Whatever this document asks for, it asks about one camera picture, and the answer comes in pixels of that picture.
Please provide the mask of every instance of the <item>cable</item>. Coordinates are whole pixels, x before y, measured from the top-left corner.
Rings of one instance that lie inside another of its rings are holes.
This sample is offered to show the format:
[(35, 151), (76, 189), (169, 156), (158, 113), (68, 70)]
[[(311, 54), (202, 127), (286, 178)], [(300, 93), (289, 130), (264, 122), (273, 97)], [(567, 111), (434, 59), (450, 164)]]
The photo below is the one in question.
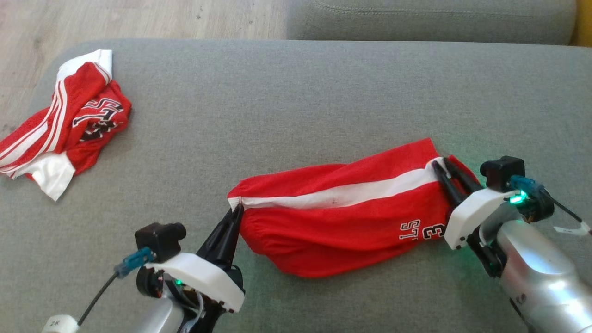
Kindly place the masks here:
[(567, 209), (567, 207), (565, 207), (564, 205), (562, 205), (561, 203), (559, 203), (557, 200), (555, 200), (550, 194), (549, 192), (547, 192), (547, 190), (542, 190), (541, 194), (543, 194), (545, 197), (547, 197), (550, 201), (552, 201), (557, 207), (559, 207), (561, 210), (563, 210), (565, 213), (568, 213), (571, 217), (573, 217), (576, 221), (578, 222), (582, 222), (582, 218), (580, 218), (579, 216), (577, 216), (574, 212), (570, 211), (569, 209)]
[(103, 293), (105, 292), (105, 290), (107, 289), (107, 287), (109, 287), (109, 285), (118, 276), (119, 276), (119, 274), (117, 272), (113, 273), (113, 275), (109, 278), (109, 280), (103, 285), (103, 287), (99, 290), (99, 293), (96, 294), (96, 296), (92, 300), (91, 304), (88, 306), (88, 308), (86, 308), (86, 311), (84, 311), (84, 313), (80, 317), (80, 320), (78, 320), (78, 326), (82, 326), (82, 323), (84, 322), (84, 320), (86, 319), (86, 317), (88, 316), (88, 314), (91, 312), (92, 308), (95, 306), (95, 304), (97, 303), (97, 301), (99, 301), (99, 298), (103, 295)]

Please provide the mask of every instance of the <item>white trim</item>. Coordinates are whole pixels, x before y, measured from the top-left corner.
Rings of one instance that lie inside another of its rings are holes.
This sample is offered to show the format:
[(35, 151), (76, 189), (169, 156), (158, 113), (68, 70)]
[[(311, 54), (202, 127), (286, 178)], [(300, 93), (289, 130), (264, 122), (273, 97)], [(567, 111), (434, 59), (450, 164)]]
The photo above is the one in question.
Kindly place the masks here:
[(68, 107), (68, 94), (66, 92), (66, 84), (64, 81), (60, 82), (60, 92), (62, 93), (62, 107), (60, 108), (58, 115), (57, 125), (54, 121), (54, 128), (56, 129), (56, 134), (53, 137), (49, 148), (47, 149), (50, 152), (53, 152), (56, 148), (57, 142), (60, 140), (60, 134), (62, 133), (62, 126), (64, 125), (64, 118), (66, 117), (67, 107)]
[[(1, 172), (7, 173), (7, 172), (13, 172), (13, 171), (21, 170), (21, 169), (25, 168), (26, 166), (28, 166), (31, 163), (31, 161), (35, 160), (42, 153), (45, 153), (47, 151), (53, 152), (55, 150), (57, 141), (59, 140), (59, 135), (62, 132), (62, 124), (64, 122), (64, 117), (66, 115), (67, 94), (66, 94), (66, 86), (65, 86), (64, 81), (60, 81), (60, 82), (57, 83), (57, 91), (55, 92), (55, 94), (57, 95), (57, 98), (58, 99), (60, 98), (60, 96), (62, 96), (62, 99), (59, 100), (58, 103), (57, 103), (58, 110), (56, 111), (56, 114), (53, 116), (52, 129), (49, 132), (49, 135), (48, 135), (48, 137), (47, 137), (47, 139), (46, 139), (45, 144), (43, 145), (43, 147), (39, 151), (37, 151), (35, 153), (35, 155), (29, 161), (27, 161), (26, 163), (23, 163), (23, 164), (20, 164), (20, 165), (15, 165), (15, 166), (13, 166), (11, 168), (1, 168), (0, 169)], [(43, 131), (43, 133), (45, 133), (47, 131), (47, 121), (45, 121), (43, 124), (44, 124), (44, 127), (45, 127), (45, 130)], [(33, 142), (31, 142), (30, 144), (28, 144), (28, 146), (25, 148), (25, 150), (22, 151), (19, 154), (19, 156), (14, 161), (16, 161), (18, 158), (20, 158), (24, 154), (24, 152), (27, 149), (29, 149), (29, 147), (33, 143), (35, 143), (37, 140), (39, 140), (39, 138), (40, 137), (37, 137)], [(51, 142), (52, 145), (48, 149), (46, 149), (47, 144), (49, 142)]]
[(43, 134), (47, 132), (47, 123), (43, 123), (41, 127), (33, 134), (29, 135), (26, 139), (22, 140), (21, 143), (12, 152), (6, 155), (2, 161), (0, 161), (0, 172), (7, 173), (12, 171), (12, 168), (5, 168), (5, 166), (14, 163), (19, 159), (34, 143), (36, 143)]
[(437, 181), (432, 162), (443, 168), (443, 158), (429, 161), (423, 169), (405, 172), (387, 180), (348, 184), (295, 197), (232, 197), (228, 198), (234, 209), (239, 203), (245, 209), (287, 207), (294, 209), (324, 209), (354, 206), (368, 200), (388, 198)]
[(14, 142), (13, 144), (11, 144), (11, 145), (10, 145), (10, 147), (6, 148), (6, 149), (5, 149), (3, 152), (1, 152), (1, 153), (0, 153), (0, 156), (6, 155), (6, 156), (4, 156), (3, 158), (0, 158), (0, 169), (1, 169), (2, 167), (4, 167), (4, 166), (6, 166), (6, 165), (10, 164), (10, 163), (13, 163), (13, 162), (14, 162), (14, 161), (16, 161), (17, 159), (19, 159), (19, 158), (22, 156), (22, 154), (23, 154), (23, 153), (24, 153), (24, 152), (25, 152), (27, 149), (29, 149), (29, 147), (30, 147), (31, 145), (28, 145), (28, 146), (27, 146), (27, 148), (26, 148), (24, 151), (22, 151), (22, 152), (21, 152), (21, 154), (20, 154), (20, 155), (19, 155), (19, 156), (18, 156), (16, 159), (14, 159), (12, 162), (9, 162), (9, 163), (4, 163), (4, 160), (5, 160), (6, 158), (8, 158), (8, 156), (12, 156), (11, 154), (13, 154), (13, 153), (14, 153), (14, 151), (12, 151), (12, 152), (8, 153), (9, 151), (11, 151), (11, 150), (12, 150), (13, 148), (15, 148), (16, 146), (20, 145), (20, 144), (21, 144), (21, 142), (23, 142), (23, 141), (24, 141), (24, 140), (25, 140), (25, 139), (26, 139), (26, 138), (27, 138), (29, 135), (32, 135), (34, 132), (36, 132), (36, 131), (38, 131), (40, 128), (42, 128), (44, 125), (45, 125), (45, 130), (43, 130), (43, 132), (41, 133), (41, 136), (42, 136), (43, 134), (45, 134), (45, 132), (47, 131), (47, 119), (49, 119), (49, 115), (52, 113), (53, 109), (56, 107), (56, 103), (57, 103), (57, 107), (59, 107), (59, 105), (60, 105), (60, 96), (59, 96), (59, 93), (58, 93), (58, 87), (59, 87), (59, 83), (60, 83), (60, 82), (56, 82), (56, 87), (55, 87), (55, 89), (54, 89), (54, 91), (53, 91), (54, 98), (53, 98), (53, 100), (52, 100), (52, 104), (51, 104), (50, 108), (47, 110), (47, 113), (46, 113), (45, 117), (43, 118), (43, 120), (42, 120), (41, 122), (39, 122), (39, 124), (38, 124), (38, 125), (37, 125), (35, 128), (33, 128), (32, 130), (30, 130), (30, 131), (29, 131), (27, 134), (25, 134), (25, 135), (21, 136), (21, 137), (20, 137), (20, 138), (19, 138), (19, 139), (18, 139), (16, 142)]
[(107, 73), (107, 71), (103, 67), (101, 67), (101, 65), (97, 64), (96, 62), (94, 62), (92, 64), (95, 65), (95, 68), (97, 69), (97, 71), (99, 73), (101, 73), (101, 75), (105, 79), (105, 85), (108, 85), (109, 82), (111, 82), (111, 77), (109, 76), (109, 74)]

